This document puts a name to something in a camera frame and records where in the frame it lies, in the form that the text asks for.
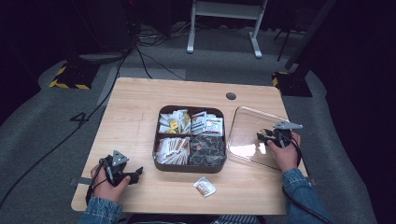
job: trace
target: person's left hand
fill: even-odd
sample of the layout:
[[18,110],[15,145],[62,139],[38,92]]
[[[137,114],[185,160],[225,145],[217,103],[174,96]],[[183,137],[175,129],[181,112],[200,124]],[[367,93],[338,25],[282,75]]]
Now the person's left hand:
[[[91,177],[96,173],[99,164],[97,164],[91,170]],[[122,181],[116,186],[113,187],[108,181],[106,180],[106,171],[105,168],[101,168],[99,174],[93,184],[93,197],[103,198],[110,200],[113,203],[119,203],[121,194],[125,191],[126,187],[129,184],[129,180],[131,179],[130,176],[125,176]]]

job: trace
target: divided storage box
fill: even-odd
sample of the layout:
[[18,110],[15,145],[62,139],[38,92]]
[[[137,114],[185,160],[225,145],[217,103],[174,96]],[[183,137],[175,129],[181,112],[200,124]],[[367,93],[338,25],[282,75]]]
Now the divided storage box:
[[[190,115],[190,117],[194,114],[198,114],[200,112],[206,111],[207,114],[213,114],[216,115],[217,118],[222,118],[223,122],[222,122],[222,132],[223,135],[219,136],[218,138],[221,139],[222,141],[222,148],[219,148],[219,150],[221,150],[222,155],[224,156],[224,159],[222,160],[222,162],[218,165],[193,165],[191,164],[191,155],[192,153],[189,155],[188,157],[188,164],[187,165],[176,165],[176,164],[162,164],[157,162],[156,160],[156,153],[158,151],[158,148],[160,146],[160,140],[164,139],[164,138],[174,138],[174,137],[180,137],[180,138],[184,138],[184,137],[189,137],[190,139],[193,139],[195,137],[205,137],[205,135],[203,136],[199,136],[202,134],[181,134],[181,133],[160,133],[160,118],[161,118],[161,114],[172,114],[174,111],[178,111],[178,110],[183,110],[186,109],[187,110],[187,114]],[[158,120],[157,120],[157,129],[156,129],[156,133],[155,133],[155,140],[154,140],[154,147],[153,147],[153,151],[152,151],[152,156],[153,156],[153,160],[154,160],[154,164],[155,166],[161,170],[161,171],[166,171],[166,172],[183,172],[183,173],[206,173],[206,174],[214,174],[214,173],[218,173],[224,163],[227,160],[227,153],[226,153],[226,141],[225,141],[225,129],[224,129],[224,116],[221,113],[221,111],[219,111],[216,108],[209,108],[209,107],[194,107],[194,106],[182,106],[182,105],[167,105],[165,107],[163,107],[160,110],[159,116],[158,116]]]

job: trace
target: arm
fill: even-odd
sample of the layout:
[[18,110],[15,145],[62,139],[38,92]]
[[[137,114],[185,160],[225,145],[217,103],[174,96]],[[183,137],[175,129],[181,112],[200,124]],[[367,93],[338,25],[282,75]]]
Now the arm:
[[[99,165],[96,165],[91,170],[92,177],[98,167]],[[118,186],[113,187],[106,180],[105,169],[101,168],[93,184],[92,198],[78,223],[117,223],[122,212],[122,205],[119,204],[120,196],[128,186],[130,179],[131,177],[126,176]]]
[[[292,133],[291,139],[296,146],[300,145],[300,135]],[[285,193],[304,207],[329,219],[330,216],[321,204],[315,190],[297,168],[298,155],[294,145],[290,144],[287,147],[280,148],[272,141],[268,141],[267,144],[274,151],[276,163],[283,173],[282,178]],[[290,200],[286,202],[286,211],[288,213],[288,223],[323,223],[320,219],[312,216],[296,204],[291,203]]]

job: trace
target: table top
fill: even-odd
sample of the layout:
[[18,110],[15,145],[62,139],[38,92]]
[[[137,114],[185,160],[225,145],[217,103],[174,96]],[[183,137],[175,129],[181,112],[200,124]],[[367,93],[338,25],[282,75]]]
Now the table top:
[[[229,100],[228,92],[236,95]],[[159,111],[165,105],[213,107],[224,115],[225,136],[235,110],[248,106],[287,118],[278,89],[209,82],[121,77],[117,80],[82,177],[113,150],[128,156],[124,172],[143,166],[139,182],[129,186],[120,203],[124,212],[171,214],[286,214],[281,173],[228,156],[216,174],[175,173],[158,170],[152,158]],[[299,167],[306,174],[304,164]],[[217,189],[205,198],[193,186],[205,176]],[[88,186],[79,184],[72,201],[76,211],[86,209]]]

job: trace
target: clear plastic lid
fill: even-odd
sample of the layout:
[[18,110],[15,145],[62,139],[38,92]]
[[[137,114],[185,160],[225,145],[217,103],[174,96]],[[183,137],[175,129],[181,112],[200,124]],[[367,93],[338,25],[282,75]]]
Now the clear plastic lid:
[[287,120],[253,108],[240,106],[233,117],[227,150],[238,160],[279,170],[273,151],[257,137],[262,129],[273,130],[274,124]]

